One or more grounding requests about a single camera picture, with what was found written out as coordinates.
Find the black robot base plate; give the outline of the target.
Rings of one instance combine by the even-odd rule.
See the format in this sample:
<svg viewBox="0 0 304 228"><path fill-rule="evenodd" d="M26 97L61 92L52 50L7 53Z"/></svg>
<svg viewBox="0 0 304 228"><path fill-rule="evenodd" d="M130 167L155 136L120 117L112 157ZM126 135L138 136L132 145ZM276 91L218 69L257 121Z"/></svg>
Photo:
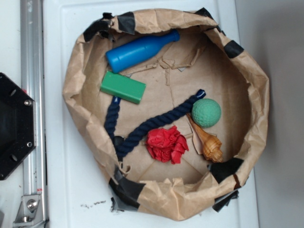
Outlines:
<svg viewBox="0 0 304 228"><path fill-rule="evenodd" d="M35 101L0 74L0 179L7 179L36 147Z"/></svg>

